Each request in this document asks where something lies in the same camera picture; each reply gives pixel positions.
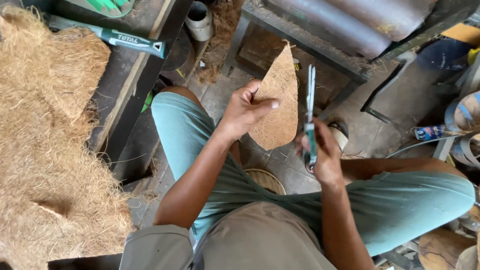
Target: metal frame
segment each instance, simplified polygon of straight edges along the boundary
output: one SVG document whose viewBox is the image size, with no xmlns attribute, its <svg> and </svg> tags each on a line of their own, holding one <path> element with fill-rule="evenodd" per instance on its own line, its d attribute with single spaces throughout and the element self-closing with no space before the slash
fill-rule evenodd
<svg viewBox="0 0 480 270">
<path fill-rule="evenodd" d="M 328 31 L 316 29 L 316 36 L 314 36 L 303 28 L 298 27 L 296 24 L 279 17 L 274 12 L 260 7 L 259 4 L 255 2 L 255 0 L 246 0 L 242 6 L 241 18 L 237 25 L 235 35 L 231 40 L 230 48 L 228 49 L 227 57 L 222 67 L 222 73 L 225 76 L 228 76 L 232 67 L 240 68 L 257 78 L 263 78 L 266 75 L 267 70 L 264 70 L 255 63 L 239 56 L 244 40 L 250 35 L 253 27 L 259 25 L 263 29 L 287 39 L 299 49 L 333 67 L 351 79 L 347 86 L 345 86 L 340 93 L 327 104 L 325 110 L 323 110 L 320 115 L 320 118 L 323 120 L 340 106 L 343 101 L 347 100 L 360 85 L 366 83 L 370 79 L 371 73 L 369 70 L 358 67 L 356 63 L 348 61 L 350 58 L 349 55 L 339 52 L 338 50 L 332 50 L 330 44 L 317 37 L 331 37 L 332 34 Z M 394 42 L 379 58 L 373 61 L 379 59 L 381 61 L 394 59 L 400 54 L 411 50 L 413 47 L 423 44 L 442 31 L 466 20 L 476 11 L 479 4 L 480 0 L 438 0 L 435 9 L 425 20 L 423 27 L 404 40 Z M 400 75 L 401 72 L 403 72 L 404 66 L 405 63 L 403 66 L 396 69 L 397 75 Z M 397 75 L 390 76 L 384 83 L 382 83 L 382 86 L 376 89 L 376 94 L 382 92 L 392 81 L 398 78 Z M 371 98 L 365 103 L 364 108 L 362 109 L 387 123 L 389 122 L 388 117 L 376 111 L 376 114 L 374 114 L 375 112 L 370 108 L 376 94 L 372 94 Z"/>
<path fill-rule="evenodd" d="M 160 31 L 160 35 L 157 39 L 159 41 L 166 40 L 166 55 L 170 53 L 170 48 L 183 26 L 183 22 L 187 17 L 192 3 L 193 0 L 176 0 L 175 3 L 173 3 L 164 27 Z M 154 55 L 148 56 L 146 65 L 138 79 L 135 95 L 131 96 L 127 101 L 125 109 L 123 110 L 115 129 L 112 131 L 108 140 L 103 144 L 101 152 L 105 154 L 102 155 L 102 159 L 110 164 L 110 169 L 112 171 L 115 169 L 115 166 L 120 159 L 121 153 L 132 133 L 133 127 L 140 116 L 145 99 L 148 93 L 153 89 L 164 62 L 165 59 L 161 59 Z"/>
</svg>

